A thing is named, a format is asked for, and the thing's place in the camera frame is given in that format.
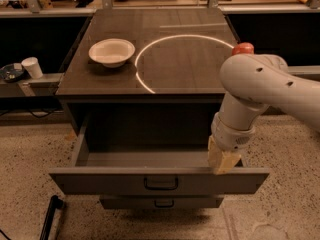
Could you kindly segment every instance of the drawer handle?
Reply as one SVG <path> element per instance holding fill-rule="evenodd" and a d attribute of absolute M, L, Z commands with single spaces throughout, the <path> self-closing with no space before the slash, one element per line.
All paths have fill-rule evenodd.
<path fill-rule="evenodd" d="M 157 200 L 154 200 L 154 206 L 156 208 L 172 208 L 174 206 L 174 200 L 171 200 L 171 203 L 168 203 L 168 204 L 164 204 L 163 202 L 160 202 L 160 203 L 158 204 Z"/>
<path fill-rule="evenodd" d="M 174 185 L 169 187 L 152 187 L 148 185 L 148 179 L 144 178 L 144 187 L 148 190 L 175 190 L 179 187 L 178 178 L 174 179 Z"/>

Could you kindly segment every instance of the white bowl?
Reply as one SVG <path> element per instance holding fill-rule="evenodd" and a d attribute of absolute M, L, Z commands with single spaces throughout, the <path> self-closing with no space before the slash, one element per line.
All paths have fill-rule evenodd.
<path fill-rule="evenodd" d="M 93 45 L 89 57 L 108 68 L 122 66 L 134 54 L 132 43 L 123 39 L 106 39 Z"/>

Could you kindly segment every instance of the black round object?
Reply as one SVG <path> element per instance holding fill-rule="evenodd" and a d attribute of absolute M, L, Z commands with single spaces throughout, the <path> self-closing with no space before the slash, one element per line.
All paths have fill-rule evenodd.
<path fill-rule="evenodd" d="M 13 83 L 22 79 L 25 68 L 20 63 L 12 63 L 0 69 L 0 77 L 7 83 Z"/>

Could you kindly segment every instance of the floor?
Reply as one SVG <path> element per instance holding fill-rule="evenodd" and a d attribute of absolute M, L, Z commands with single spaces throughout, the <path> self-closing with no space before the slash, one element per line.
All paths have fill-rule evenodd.
<path fill-rule="evenodd" d="M 250 167 L 272 169 L 256 194 L 193 210 L 104 210 L 98 196 L 65 196 L 47 173 L 70 162 L 65 116 L 6 114 L 0 125 L 0 229 L 12 240 L 39 239 L 52 195 L 66 207 L 50 239 L 319 239 L 320 134 L 292 117 L 260 117 L 243 151 Z"/>

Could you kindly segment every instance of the drawer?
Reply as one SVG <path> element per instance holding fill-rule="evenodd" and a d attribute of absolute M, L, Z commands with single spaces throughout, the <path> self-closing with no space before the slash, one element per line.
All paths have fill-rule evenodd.
<path fill-rule="evenodd" d="M 100 197 L 104 209 L 197 209 L 218 208 L 223 196 L 107 196 Z"/>
<path fill-rule="evenodd" d="M 207 162 L 208 111 L 179 106 L 173 115 L 163 108 L 129 109 L 131 117 L 126 119 L 119 110 L 92 112 L 80 129 L 71 167 L 52 168 L 51 177 L 65 194 L 184 197 L 255 193 L 269 169 L 239 165 L 228 174 L 213 175 Z M 165 120 L 158 118 L 159 113 Z M 139 138 L 130 138 L 138 131 L 143 131 Z"/>

